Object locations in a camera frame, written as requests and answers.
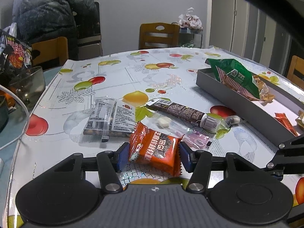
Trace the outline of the clear lollipop packet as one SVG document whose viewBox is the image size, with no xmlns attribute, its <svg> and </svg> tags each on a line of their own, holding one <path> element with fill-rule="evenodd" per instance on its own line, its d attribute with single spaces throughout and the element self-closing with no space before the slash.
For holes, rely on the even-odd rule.
<svg viewBox="0 0 304 228">
<path fill-rule="evenodd" d="M 149 119 L 148 124 L 167 135 L 182 138 L 182 141 L 193 150 L 208 150 L 212 144 L 212 139 L 208 135 L 157 112 Z"/>
</svg>

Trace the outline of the orange snack packet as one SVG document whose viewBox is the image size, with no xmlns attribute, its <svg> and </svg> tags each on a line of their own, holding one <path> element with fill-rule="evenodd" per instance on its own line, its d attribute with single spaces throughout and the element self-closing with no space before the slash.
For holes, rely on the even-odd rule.
<svg viewBox="0 0 304 228">
<path fill-rule="evenodd" d="M 164 134 L 139 122 L 130 135 L 129 161 L 148 165 L 178 177 L 181 175 L 181 139 L 182 137 Z"/>
</svg>

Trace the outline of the brown chocolate tube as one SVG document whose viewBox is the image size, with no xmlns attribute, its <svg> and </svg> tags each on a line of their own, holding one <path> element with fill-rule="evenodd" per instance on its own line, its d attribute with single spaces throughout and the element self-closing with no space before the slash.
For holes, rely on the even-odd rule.
<svg viewBox="0 0 304 228">
<path fill-rule="evenodd" d="M 156 98 L 148 101 L 146 105 L 152 110 L 176 116 L 212 134 L 217 134 L 218 130 L 224 129 L 223 120 L 182 104 Z"/>
</svg>

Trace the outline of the clear nut packet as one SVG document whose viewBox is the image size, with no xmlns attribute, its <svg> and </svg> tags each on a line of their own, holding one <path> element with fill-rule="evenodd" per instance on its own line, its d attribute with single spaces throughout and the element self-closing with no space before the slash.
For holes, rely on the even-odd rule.
<svg viewBox="0 0 304 228">
<path fill-rule="evenodd" d="M 130 137 L 135 126 L 133 105 L 114 98 L 98 97 L 83 134 L 100 136 L 106 143 L 110 137 Z"/>
</svg>

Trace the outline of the small silver candy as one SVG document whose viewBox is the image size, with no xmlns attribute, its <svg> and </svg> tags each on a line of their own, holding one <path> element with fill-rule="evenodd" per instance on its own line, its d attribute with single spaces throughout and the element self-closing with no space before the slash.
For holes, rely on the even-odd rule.
<svg viewBox="0 0 304 228">
<path fill-rule="evenodd" d="M 232 116 L 228 116 L 226 119 L 225 119 L 225 123 L 228 125 L 228 126 L 233 126 L 233 125 L 237 125 L 241 122 L 241 118 L 237 115 L 232 115 Z"/>
</svg>

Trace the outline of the yellow peanut snack bag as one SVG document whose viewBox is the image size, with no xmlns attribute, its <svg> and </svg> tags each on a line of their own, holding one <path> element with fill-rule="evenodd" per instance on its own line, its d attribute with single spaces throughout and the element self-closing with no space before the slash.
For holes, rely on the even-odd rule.
<svg viewBox="0 0 304 228">
<path fill-rule="evenodd" d="M 262 81 L 259 78 L 259 76 L 257 76 L 257 75 L 253 75 L 253 78 L 255 80 L 256 86 L 259 89 L 260 101 L 263 101 L 263 102 L 272 102 L 275 96 L 269 91 L 269 88 L 265 84 L 265 82 Z"/>
</svg>

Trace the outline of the red small snack packet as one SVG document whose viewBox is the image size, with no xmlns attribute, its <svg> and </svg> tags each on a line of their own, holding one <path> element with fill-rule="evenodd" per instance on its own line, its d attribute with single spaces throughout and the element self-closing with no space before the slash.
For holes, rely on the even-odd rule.
<svg viewBox="0 0 304 228">
<path fill-rule="evenodd" d="M 295 137 L 298 136 L 298 133 L 293 128 L 285 113 L 275 113 L 275 119 L 278 120 L 278 122 L 280 122 L 286 129 L 288 129 L 289 132 L 291 132 Z"/>
</svg>

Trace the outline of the green snack bag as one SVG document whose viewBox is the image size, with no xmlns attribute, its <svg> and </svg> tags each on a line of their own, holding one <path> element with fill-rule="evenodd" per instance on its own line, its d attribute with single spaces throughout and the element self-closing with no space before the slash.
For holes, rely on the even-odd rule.
<svg viewBox="0 0 304 228">
<path fill-rule="evenodd" d="M 208 58 L 205 63 L 210 65 L 217 81 L 249 100 L 260 100 L 259 88 L 252 73 L 239 61 Z"/>
</svg>

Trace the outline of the fruit pattern tablecloth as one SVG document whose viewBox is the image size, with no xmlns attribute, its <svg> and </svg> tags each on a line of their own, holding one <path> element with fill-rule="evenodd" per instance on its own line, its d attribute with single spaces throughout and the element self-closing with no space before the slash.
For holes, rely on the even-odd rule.
<svg viewBox="0 0 304 228">
<path fill-rule="evenodd" d="M 154 98 L 183 104 L 220 116 L 231 112 L 196 85 L 200 69 L 209 68 L 207 58 L 237 59 L 249 71 L 270 81 L 303 104 L 303 90 L 279 73 L 236 54 L 211 47 L 168 48 L 128 51 L 90 60 L 68 60 L 51 80 L 31 112 L 27 133 L 18 142 L 11 164 L 3 227 L 19 227 L 15 206 L 18 190 L 73 153 L 94 157 L 103 150 L 116 150 L 123 138 L 84 135 L 96 97 L 121 100 L 135 107 L 136 121 L 147 124 L 152 114 L 146 103 Z M 259 167 L 274 155 L 265 137 L 250 124 L 232 127 L 214 135 L 210 152 L 224 156 L 236 152 Z"/>
</svg>

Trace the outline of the grey cardboard tray box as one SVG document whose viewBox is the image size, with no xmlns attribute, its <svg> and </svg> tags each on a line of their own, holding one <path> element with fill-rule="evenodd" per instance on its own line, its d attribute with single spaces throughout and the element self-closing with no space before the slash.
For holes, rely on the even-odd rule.
<svg viewBox="0 0 304 228">
<path fill-rule="evenodd" d="M 296 126 L 295 119 L 298 116 L 298 111 L 303 110 L 303 103 L 269 81 L 265 80 L 264 82 L 271 93 L 275 95 L 273 102 L 266 105 L 262 105 L 258 101 L 250 101 L 220 83 L 215 79 L 210 68 L 198 70 L 196 79 L 197 86 L 235 111 L 255 130 L 277 146 L 294 139 L 296 136 L 275 119 L 275 114 L 285 113 L 293 126 Z"/>
</svg>

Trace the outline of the glass bowl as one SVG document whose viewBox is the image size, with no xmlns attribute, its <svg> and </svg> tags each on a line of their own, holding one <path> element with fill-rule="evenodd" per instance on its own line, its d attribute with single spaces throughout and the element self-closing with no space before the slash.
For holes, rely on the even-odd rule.
<svg viewBox="0 0 304 228">
<path fill-rule="evenodd" d="M 45 79 L 42 67 L 24 70 L 9 83 L 9 89 L 17 95 L 31 111 L 45 91 Z"/>
</svg>

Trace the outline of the wooden chair near person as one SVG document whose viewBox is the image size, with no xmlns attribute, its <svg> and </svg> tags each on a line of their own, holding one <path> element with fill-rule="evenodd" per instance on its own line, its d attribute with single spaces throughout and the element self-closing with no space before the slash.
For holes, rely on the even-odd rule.
<svg viewBox="0 0 304 228">
<path fill-rule="evenodd" d="M 69 58 L 68 41 L 66 37 L 60 36 L 56 39 L 34 43 L 32 46 L 32 56 L 34 51 L 40 54 L 32 58 L 32 65 L 38 65 L 50 60 L 58 59 L 60 66 Z"/>
</svg>

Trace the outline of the black instant noodle bag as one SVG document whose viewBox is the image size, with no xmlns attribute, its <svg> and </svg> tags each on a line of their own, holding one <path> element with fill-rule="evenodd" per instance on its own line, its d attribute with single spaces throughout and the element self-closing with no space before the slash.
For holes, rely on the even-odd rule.
<svg viewBox="0 0 304 228">
<path fill-rule="evenodd" d="M 32 67 L 32 48 L 1 29 L 1 81 Z"/>
</svg>

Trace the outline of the white door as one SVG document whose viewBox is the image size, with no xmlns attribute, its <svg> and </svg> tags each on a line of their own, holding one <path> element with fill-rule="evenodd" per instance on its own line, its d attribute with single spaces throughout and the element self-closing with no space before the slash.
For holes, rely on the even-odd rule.
<svg viewBox="0 0 304 228">
<path fill-rule="evenodd" d="M 246 0 L 212 0 L 209 43 L 283 73 L 291 37 Z"/>
</svg>

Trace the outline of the white plastic shopping bag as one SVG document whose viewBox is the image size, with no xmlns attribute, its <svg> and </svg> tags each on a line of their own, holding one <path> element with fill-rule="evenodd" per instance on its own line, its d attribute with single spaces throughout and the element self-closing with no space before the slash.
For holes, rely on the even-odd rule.
<svg viewBox="0 0 304 228">
<path fill-rule="evenodd" d="M 188 28 L 197 31 L 202 31 L 203 29 L 200 18 L 194 14 L 193 7 L 188 8 L 186 13 L 179 15 L 178 19 L 180 28 Z"/>
</svg>

